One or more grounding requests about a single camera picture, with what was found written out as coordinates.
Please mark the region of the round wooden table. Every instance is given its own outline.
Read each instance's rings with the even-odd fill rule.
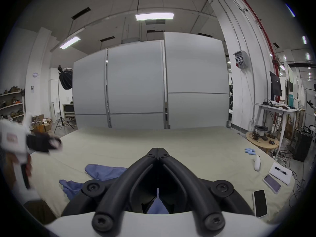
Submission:
[[[268,151],[270,149],[275,149],[275,148],[279,147],[279,141],[277,138],[272,139],[272,138],[268,137],[267,141],[264,141],[260,137],[257,141],[252,139],[252,131],[249,131],[246,133],[246,138],[247,138],[247,140],[249,140],[252,144],[256,145],[257,147],[264,148],[266,153],[268,153]],[[269,143],[270,140],[274,141],[274,145]]]

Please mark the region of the bed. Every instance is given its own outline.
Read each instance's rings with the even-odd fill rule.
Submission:
[[[294,187],[294,178],[274,194],[263,178],[274,160],[234,131],[222,127],[115,130],[110,128],[83,128],[61,138],[63,149],[49,155],[34,152],[31,185],[44,199],[56,216],[60,216],[69,202],[60,179],[84,183],[92,179],[85,173],[87,164],[121,166],[128,168],[151,148],[165,148],[186,165],[197,177],[231,182],[253,209],[252,192],[263,189],[268,214],[262,219],[271,221],[284,206]],[[254,170],[255,156],[244,152],[254,148],[261,158],[259,172]]]

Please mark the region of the electrical panel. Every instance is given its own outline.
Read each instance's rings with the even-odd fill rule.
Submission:
[[[249,66],[249,57],[245,51],[234,53],[236,66],[240,69],[246,69]]]

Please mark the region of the black speaker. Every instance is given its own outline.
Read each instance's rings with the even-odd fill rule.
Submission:
[[[305,161],[312,139],[313,137],[310,133],[302,132],[295,129],[293,138],[293,143],[295,145],[293,147],[294,150],[292,151],[294,160],[302,162]]]

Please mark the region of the glove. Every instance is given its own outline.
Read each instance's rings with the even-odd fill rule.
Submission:
[[[307,104],[309,104],[309,106],[311,107],[311,108],[313,108],[313,103],[309,100],[309,101],[307,101]]]

